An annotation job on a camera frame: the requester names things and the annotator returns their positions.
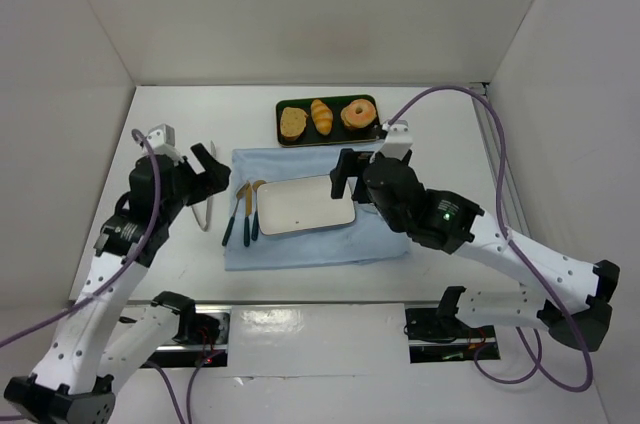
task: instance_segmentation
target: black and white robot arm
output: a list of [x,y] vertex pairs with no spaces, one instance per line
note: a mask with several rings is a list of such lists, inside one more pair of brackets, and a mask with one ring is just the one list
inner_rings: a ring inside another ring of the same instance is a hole
[[[170,340],[188,342],[200,326],[195,302],[162,292],[143,316],[108,347],[127,301],[146,276],[169,226],[185,207],[225,190],[230,169],[197,144],[192,152],[204,168],[196,174],[174,148],[169,126],[152,129],[147,142],[160,172],[160,207],[150,239],[136,260],[101,295],[61,321],[55,340],[28,377],[14,377],[4,397],[21,415],[41,423],[107,422],[115,395],[151,354]],[[92,296],[123,267],[146,231],[154,202],[154,175],[148,155],[129,175],[130,190],[102,226],[91,269],[79,301]]]
[[510,293],[450,287],[438,316],[472,328],[495,324],[543,329],[577,349],[566,319],[509,246],[513,241],[560,297],[589,350],[597,350],[609,328],[618,266],[572,259],[512,229],[505,238],[497,219],[479,205],[454,192],[425,189],[418,181],[409,167],[412,139],[406,122],[382,129],[386,137],[377,152],[341,151],[331,172],[332,197],[342,197],[347,179],[356,177],[353,199],[374,204],[394,232],[406,233],[424,247],[480,262],[522,285]]

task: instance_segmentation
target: pastry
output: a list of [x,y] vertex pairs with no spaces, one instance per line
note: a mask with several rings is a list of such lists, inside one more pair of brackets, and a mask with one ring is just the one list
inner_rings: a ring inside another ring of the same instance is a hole
[[333,113],[320,99],[314,99],[311,103],[311,119],[313,119],[318,132],[323,136],[327,136],[331,132]]
[[285,107],[280,116],[280,134],[287,141],[298,139],[307,127],[309,115],[296,107]]
[[356,99],[341,113],[347,128],[364,129],[377,117],[376,107],[366,99]]

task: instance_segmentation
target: white rectangular plate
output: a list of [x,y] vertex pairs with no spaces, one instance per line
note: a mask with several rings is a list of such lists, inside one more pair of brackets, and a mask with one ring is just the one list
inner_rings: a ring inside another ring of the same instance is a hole
[[349,224],[356,218],[349,188],[331,199],[329,176],[270,182],[258,188],[260,230],[266,236]]

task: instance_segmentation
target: black tray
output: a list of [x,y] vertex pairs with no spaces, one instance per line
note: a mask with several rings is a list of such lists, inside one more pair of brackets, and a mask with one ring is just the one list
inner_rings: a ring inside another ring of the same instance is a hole
[[[323,136],[316,130],[316,126],[311,119],[311,103],[315,99],[320,99],[324,102],[331,112],[333,113],[333,126],[328,136]],[[371,124],[364,129],[356,129],[349,131],[344,127],[342,119],[340,118],[340,112],[356,99],[366,99],[371,102],[376,108],[378,114]],[[298,109],[304,109],[309,114],[307,121],[307,128],[302,135],[295,141],[288,141],[280,133],[280,116],[285,107],[295,107]],[[380,126],[380,115],[378,113],[378,107],[373,97],[368,94],[359,94],[356,96],[334,96],[334,97],[311,97],[308,99],[290,99],[287,101],[280,101],[276,104],[276,133],[278,135],[278,142],[283,147],[302,147],[302,146],[323,146],[327,144],[349,144],[351,142],[371,142],[375,141],[378,136],[378,128]]]

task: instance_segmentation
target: blue cloth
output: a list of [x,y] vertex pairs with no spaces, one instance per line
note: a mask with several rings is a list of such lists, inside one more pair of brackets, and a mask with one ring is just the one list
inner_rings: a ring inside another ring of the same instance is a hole
[[[233,212],[235,207],[235,191],[247,180],[252,183],[259,179],[276,182],[327,175],[336,166],[342,147],[374,149],[368,145],[234,150],[229,212]],[[409,239],[404,234],[391,232],[377,213],[357,204],[356,220],[352,224],[278,236],[260,233],[258,240],[251,241],[247,248],[242,237],[244,210],[241,202],[225,250],[227,271],[366,264],[400,257],[409,251]]]

